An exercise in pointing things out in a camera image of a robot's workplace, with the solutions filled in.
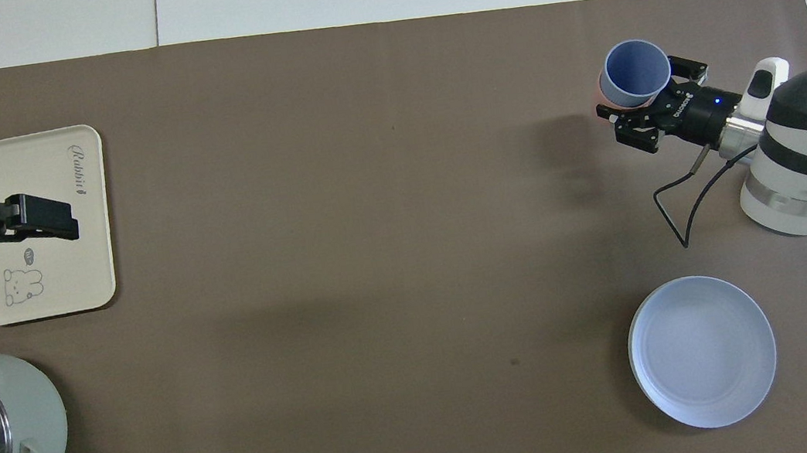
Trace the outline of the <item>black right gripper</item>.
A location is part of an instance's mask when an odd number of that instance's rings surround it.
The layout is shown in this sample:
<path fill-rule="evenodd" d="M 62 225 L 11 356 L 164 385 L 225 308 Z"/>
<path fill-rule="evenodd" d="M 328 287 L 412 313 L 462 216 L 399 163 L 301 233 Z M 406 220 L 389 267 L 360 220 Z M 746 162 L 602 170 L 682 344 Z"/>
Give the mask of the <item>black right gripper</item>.
<path fill-rule="evenodd" d="M 667 58 L 674 78 L 692 82 L 671 84 L 664 90 L 660 128 L 644 110 L 623 111 L 600 102 L 595 105 L 596 115 L 610 122 L 617 144 L 641 152 L 657 152 L 663 132 L 695 145 L 721 142 L 731 116 L 728 92 L 702 86 L 710 69 L 706 63 L 671 54 Z"/>

